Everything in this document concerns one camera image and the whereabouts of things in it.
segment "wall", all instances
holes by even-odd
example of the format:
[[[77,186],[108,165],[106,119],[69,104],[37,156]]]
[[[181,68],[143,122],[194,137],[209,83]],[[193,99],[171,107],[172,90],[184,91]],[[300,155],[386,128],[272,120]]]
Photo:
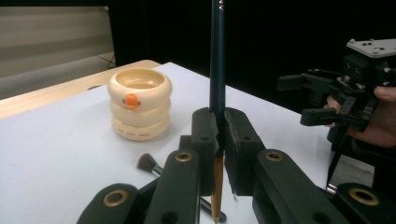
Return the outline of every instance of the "wall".
[[[112,50],[104,7],[0,7],[0,77]]]

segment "brush bristles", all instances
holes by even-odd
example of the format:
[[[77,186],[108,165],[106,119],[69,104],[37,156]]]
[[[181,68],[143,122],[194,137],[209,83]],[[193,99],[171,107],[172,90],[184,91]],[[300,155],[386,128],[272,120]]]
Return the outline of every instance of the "brush bristles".
[[[139,161],[137,162],[137,168],[140,170],[144,170],[147,172],[152,172],[154,167],[157,166],[157,162],[152,158],[152,156],[148,153],[143,154]]]

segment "human hand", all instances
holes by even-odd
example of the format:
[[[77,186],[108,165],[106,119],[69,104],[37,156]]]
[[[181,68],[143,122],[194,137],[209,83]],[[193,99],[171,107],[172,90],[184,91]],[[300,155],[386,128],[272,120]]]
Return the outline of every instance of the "human hand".
[[[349,127],[347,134],[363,142],[379,147],[396,147],[396,87],[376,87],[374,95],[378,98],[371,120],[363,133]],[[341,109],[331,96],[327,98],[324,107],[332,107],[337,113]]]

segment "makeup brush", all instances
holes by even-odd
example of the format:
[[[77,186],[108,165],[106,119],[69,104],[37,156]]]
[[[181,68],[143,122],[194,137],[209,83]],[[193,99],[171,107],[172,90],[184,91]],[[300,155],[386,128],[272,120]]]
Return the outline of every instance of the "makeup brush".
[[[143,154],[138,162],[136,167],[140,170],[155,174],[155,175],[161,175],[161,173],[163,172],[163,168],[161,166],[158,165],[158,163],[154,160],[154,158],[152,158],[152,156],[148,153]],[[210,216],[212,216],[212,210],[211,207],[212,205],[205,199],[201,198],[200,199],[200,203],[201,203],[201,208],[207,212]],[[227,216],[220,212],[220,216],[219,216],[219,222],[223,223],[225,222],[225,220],[227,219]]]

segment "black backdrop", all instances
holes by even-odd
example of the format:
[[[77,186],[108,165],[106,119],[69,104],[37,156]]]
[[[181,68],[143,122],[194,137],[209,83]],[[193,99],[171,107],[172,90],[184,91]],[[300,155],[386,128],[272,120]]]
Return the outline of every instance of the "black backdrop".
[[[209,76],[211,1],[146,3],[149,58]],[[310,91],[276,91],[277,78],[308,68],[342,72],[347,41],[396,38],[395,15],[380,1],[225,0],[227,84],[300,113],[313,107]]]

